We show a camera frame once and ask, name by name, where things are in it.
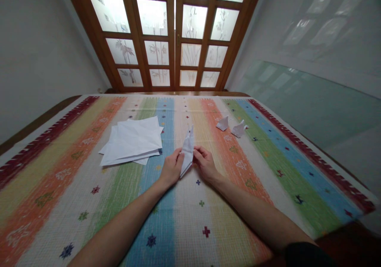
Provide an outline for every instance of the forearm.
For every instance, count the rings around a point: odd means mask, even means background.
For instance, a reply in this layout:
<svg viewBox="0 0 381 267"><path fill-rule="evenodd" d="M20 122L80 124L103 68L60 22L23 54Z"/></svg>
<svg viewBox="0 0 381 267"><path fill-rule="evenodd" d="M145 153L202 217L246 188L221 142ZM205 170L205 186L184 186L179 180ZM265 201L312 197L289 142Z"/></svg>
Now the forearm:
<svg viewBox="0 0 381 267"><path fill-rule="evenodd" d="M167 191L156 181L145 193L120 211L74 257L71 266L116 266L124 257L142 224Z"/></svg>
<svg viewBox="0 0 381 267"><path fill-rule="evenodd" d="M211 184L264 242L281 251L293 242L315 242L274 206L218 174Z"/></svg>

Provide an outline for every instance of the table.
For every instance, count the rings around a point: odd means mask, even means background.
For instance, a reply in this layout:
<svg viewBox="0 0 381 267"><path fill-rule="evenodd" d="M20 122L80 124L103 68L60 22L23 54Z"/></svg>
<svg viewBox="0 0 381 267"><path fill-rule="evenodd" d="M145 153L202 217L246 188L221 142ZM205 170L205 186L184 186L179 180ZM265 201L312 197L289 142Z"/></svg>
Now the table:
<svg viewBox="0 0 381 267"><path fill-rule="evenodd" d="M99 166L112 125L155 115L162 155L146 166ZM223 116L230 127L244 119L246 134L215 128ZM314 239L374 210L366 188L249 97L84 95L0 158L1 264L67 265L159 177L192 124L222 174ZM192 168L152 210L123 265L244 266L271 256Z"/></svg>

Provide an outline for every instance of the wooden door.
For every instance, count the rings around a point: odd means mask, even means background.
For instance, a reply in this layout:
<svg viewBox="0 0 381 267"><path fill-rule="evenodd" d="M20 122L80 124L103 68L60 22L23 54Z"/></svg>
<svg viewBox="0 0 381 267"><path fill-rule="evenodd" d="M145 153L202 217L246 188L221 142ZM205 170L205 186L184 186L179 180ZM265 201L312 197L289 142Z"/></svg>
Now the wooden door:
<svg viewBox="0 0 381 267"><path fill-rule="evenodd" d="M113 88L175 88L174 0L72 0Z"/></svg>
<svg viewBox="0 0 381 267"><path fill-rule="evenodd" d="M258 0L176 0L177 91L223 90Z"/></svg>

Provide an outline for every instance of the black sleeve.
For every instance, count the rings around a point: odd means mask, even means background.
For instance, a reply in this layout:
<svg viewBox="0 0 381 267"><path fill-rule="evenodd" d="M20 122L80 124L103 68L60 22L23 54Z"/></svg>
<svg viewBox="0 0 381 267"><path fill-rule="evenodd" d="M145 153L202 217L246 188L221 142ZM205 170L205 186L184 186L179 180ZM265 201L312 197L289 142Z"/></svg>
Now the black sleeve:
<svg viewBox="0 0 381 267"><path fill-rule="evenodd" d="M288 245L285 250L285 259L287 267L336 266L332 258L323 250L308 242Z"/></svg>

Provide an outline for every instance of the person's left hand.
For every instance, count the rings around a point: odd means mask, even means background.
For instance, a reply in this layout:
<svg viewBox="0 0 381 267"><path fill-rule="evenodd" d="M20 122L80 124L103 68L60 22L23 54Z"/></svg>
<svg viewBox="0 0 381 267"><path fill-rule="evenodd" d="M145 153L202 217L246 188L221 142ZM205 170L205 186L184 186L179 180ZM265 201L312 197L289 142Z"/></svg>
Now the person's left hand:
<svg viewBox="0 0 381 267"><path fill-rule="evenodd" d="M184 161L184 153L177 148L172 155L165 158L162 173L159 180L166 188L173 186L180 178L181 166Z"/></svg>

